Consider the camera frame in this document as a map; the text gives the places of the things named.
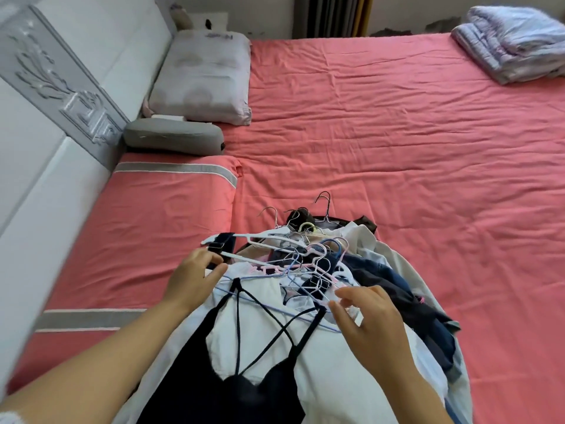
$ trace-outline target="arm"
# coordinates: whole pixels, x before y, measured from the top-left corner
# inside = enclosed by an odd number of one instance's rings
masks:
[[[453,424],[440,398],[414,364],[402,317],[380,286],[344,287],[330,302],[349,348],[383,389],[399,424]],[[361,309],[357,326],[344,307]]]
[[[210,262],[220,265],[205,276]],[[110,423],[173,330],[204,303],[226,269],[217,254],[193,251],[158,305],[5,399],[0,412],[17,412],[27,424]]]

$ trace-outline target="white headboard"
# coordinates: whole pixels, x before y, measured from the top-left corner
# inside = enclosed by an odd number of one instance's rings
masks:
[[[154,0],[0,0],[0,399],[170,41]]]

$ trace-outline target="striped curtain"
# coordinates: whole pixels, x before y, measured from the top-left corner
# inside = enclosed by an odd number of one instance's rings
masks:
[[[294,0],[293,38],[364,37],[373,0]]]

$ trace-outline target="folded blanket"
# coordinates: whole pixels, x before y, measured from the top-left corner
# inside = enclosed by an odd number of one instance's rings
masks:
[[[477,6],[452,37],[500,84],[565,75],[565,25],[533,8]]]

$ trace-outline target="black tank top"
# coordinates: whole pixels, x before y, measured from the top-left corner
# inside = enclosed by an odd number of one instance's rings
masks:
[[[271,311],[252,294],[244,290],[239,278],[234,279],[230,293],[237,290],[237,361],[235,373],[222,380],[214,369],[208,355],[206,336],[216,322],[219,310],[228,301],[226,294],[218,305],[210,310],[200,327],[196,329],[171,368],[160,382],[137,421],[139,424],[156,423],[238,423],[238,424],[300,424],[305,417],[298,399],[294,379],[294,366],[298,355],[320,323],[325,308],[316,306],[294,316],[282,324]],[[240,372],[240,293],[246,293],[281,326],[279,333],[269,342],[261,354]],[[288,325],[302,314],[319,309],[304,336],[295,345],[287,332]],[[288,357],[276,364],[260,384],[253,385],[243,376],[253,364],[267,352],[275,341],[285,333],[292,343]]]

